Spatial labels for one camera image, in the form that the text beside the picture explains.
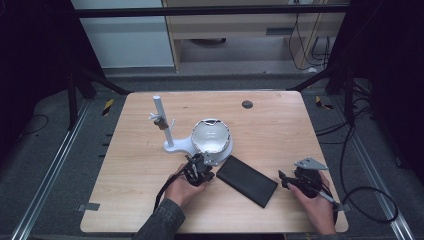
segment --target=gray carpet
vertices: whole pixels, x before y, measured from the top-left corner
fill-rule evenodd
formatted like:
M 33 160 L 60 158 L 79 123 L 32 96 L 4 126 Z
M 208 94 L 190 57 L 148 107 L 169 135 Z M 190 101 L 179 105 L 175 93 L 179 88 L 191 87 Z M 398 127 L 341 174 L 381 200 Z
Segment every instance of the gray carpet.
M 131 91 L 180 91 L 180 90 L 231 90 L 231 89 L 285 89 L 304 81 L 307 75 L 227 75 L 227 76 L 192 76 L 158 78 L 111 79 L 117 85 Z M 38 239 L 60 239 L 58 236 L 93 237 L 93 238 L 129 238 L 130 233 L 122 234 L 85 234 L 79 229 L 83 213 L 76 209 L 79 204 L 87 203 L 91 190 L 99 173 L 103 155 L 107 151 L 110 134 L 113 134 L 125 96 L 96 85 L 98 96 L 91 101 L 87 118 L 74 142 L 74 145 L 62 167 L 59 177 L 35 223 L 31 235 Z M 304 101 L 316 130 L 340 123 L 342 120 L 336 110 L 318 107 L 315 96 L 304 94 Z M 108 116 L 102 116 L 105 102 L 114 99 Z M 332 98 L 322 96 L 325 104 L 333 104 Z M 358 103 L 358 109 L 367 103 Z M 68 109 L 66 92 L 60 92 L 41 101 L 15 151 L 10 156 L 13 164 L 2 173 L 0 186 L 1 223 L 0 235 L 13 232 L 26 208 L 30 204 L 44 174 L 53 160 L 63 140 L 68 126 Z M 377 166 L 385 183 L 390 189 L 396 203 L 405 217 L 416 239 L 424 239 L 424 229 L 420 221 L 424 213 L 420 207 L 424 204 L 422 184 L 411 170 L 396 167 L 393 153 L 379 130 L 370 119 L 370 113 L 356 120 L 355 133 Z M 340 185 L 340 157 L 342 142 L 347 134 L 346 128 L 319 137 L 321 147 L 330 167 L 335 187 L 340 196 L 344 196 Z M 343 159 L 343 179 L 347 190 L 357 186 L 369 186 L 358 156 L 348 143 Z M 384 217 L 376 195 L 372 192 L 360 192 L 354 201 L 372 216 Z M 346 213 L 349 230 L 346 235 L 352 239 L 397 239 L 390 225 L 379 224 L 360 214 L 357 210 Z M 307 234 L 288 234 L 287 239 L 306 239 Z

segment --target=white rod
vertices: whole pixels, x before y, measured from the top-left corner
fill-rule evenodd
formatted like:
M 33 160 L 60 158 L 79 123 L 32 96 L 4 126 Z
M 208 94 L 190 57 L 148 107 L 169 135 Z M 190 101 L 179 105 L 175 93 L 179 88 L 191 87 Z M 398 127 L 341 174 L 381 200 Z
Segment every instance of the white rod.
M 160 96 L 153 96 L 153 101 L 155 101 L 156 109 L 158 110 L 158 114 L 165 120 L 166 125 L 169 126 L 168 120 L 166 119 L 165 110 L 163 110 L 162 100 Z M 165 137 L 168 145 L 170 147 L 174 146 L 174 141 L 172 140 L 171 129 L 167 127 L 165 130 Z

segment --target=tape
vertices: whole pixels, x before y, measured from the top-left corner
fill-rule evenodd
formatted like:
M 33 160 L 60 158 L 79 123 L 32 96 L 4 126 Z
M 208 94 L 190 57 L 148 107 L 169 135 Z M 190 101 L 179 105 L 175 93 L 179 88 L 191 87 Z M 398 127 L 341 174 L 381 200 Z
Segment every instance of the tape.
M 108 113 L 110 111 L 110 108 L 112 107 L 112 104 L 113 104 L 113 99 L 107 100 L 107 102 L 105 104 L 105 107 L 103 109 L 103 112 L 102 112 L 102 116 L 107 116 L 108 115 Z
M 315 104 L 318 106 L 318 107 L 322 107 L 322 108 L 325 108 L 325 109 L 333 109 L 333 105 L 330 105 L 330 104 L 322 104 L 322 102 L 321 102 L 321 98 L 320 97 L 318 97 L 318 96 L 315 96 Z
M 90 211 L 98 211 L 100 208 L 100 203 L 87 203 L 87 204 L 80 204 L 77 207 L 78 212 L 85 212 L 86 210 Z

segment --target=white stand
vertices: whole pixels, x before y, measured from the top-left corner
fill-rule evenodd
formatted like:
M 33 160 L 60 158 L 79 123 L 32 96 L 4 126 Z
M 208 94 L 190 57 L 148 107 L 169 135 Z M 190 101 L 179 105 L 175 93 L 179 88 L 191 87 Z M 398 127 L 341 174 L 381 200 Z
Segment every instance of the white stand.
M 164 129 L 166 141 L 163 144 L 163 148 L 165 149 L 165 151 L 168 153 L 185 152 L 190 158 L 193 157 L 196 153 L 200 153 L 191 139 L 192 135 L 189 135 L 184 139 L 172 138 L 171 127 L 169 127 L 168 120 L 166 119 L 165 110 L 163 109 L 162 100 L 160 96 L 153 96 L 153 100 L 155 102 L 158 114 L 150 114 L 150 119 L 163 118 L 165 124 L 168 126 Z M 217 154 L 209 155 L 208 152 L 201 153 L 203 155 L 205 165 L 218 166 L 220 162 L 225 161 L 230 156 L 231 151 L 233 150 L 233 141 L 231 139 L 231 136 L 229 141 L 230 142 L 228 147 L 223 152 L 218 154 L 219 157 L 217 157 Z
M 162 100 L 160 96 L 153 96 L 153 100 L 158 111 L 158 117 L 165 120 L 165 123 L 169 126 L 168 120 L 166 119 L 165 110 L 163 109 Z M 193 157 L 198 151 L 191 141 L 191 135 L 184 139 L 173 139 L 171 128 L 168 127 L 164 130 L 166 141 L 163 144 L 163 148 L 168 153 L 185 152 L 189 157 Z

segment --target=tabletop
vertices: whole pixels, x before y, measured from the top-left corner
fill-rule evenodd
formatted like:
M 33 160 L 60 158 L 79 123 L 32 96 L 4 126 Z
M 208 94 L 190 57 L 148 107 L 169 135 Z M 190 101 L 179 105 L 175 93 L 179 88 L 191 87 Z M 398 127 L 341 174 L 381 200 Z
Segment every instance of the tabletop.
M 129 94 L 90 197 L 90 203 L 100 207 L 85 211 L 82 231 L 137 232 L 151 215 L 165 181 L 187 162 L 184 153 L 164 150 L 165 134 L 149 120 L 150 113 L 157 113 L 155 95 L 162 99 L 168 122 L 175 120 L 173 138 L 186 138 L 202 119 L 220 119 L 230 129 L 232 155 L 279 184 L 262 208 L 215 177 L 184 208 L 186 220 L 180 233 L 314 231 L 302 206 L 281 187 L 278 177 L 278 170 L 294 176 L 294 162 L 306 157 L 326 164 L 302 96 L 295 91 Z M 243 107 L 244 101 L 253 107 Z M 323 173 L 333 186 L 329 172 Z M 331 190 L 339 202 L 334 187 Z M 340 212 L 336 230 L 347 228 L 345 214 Z

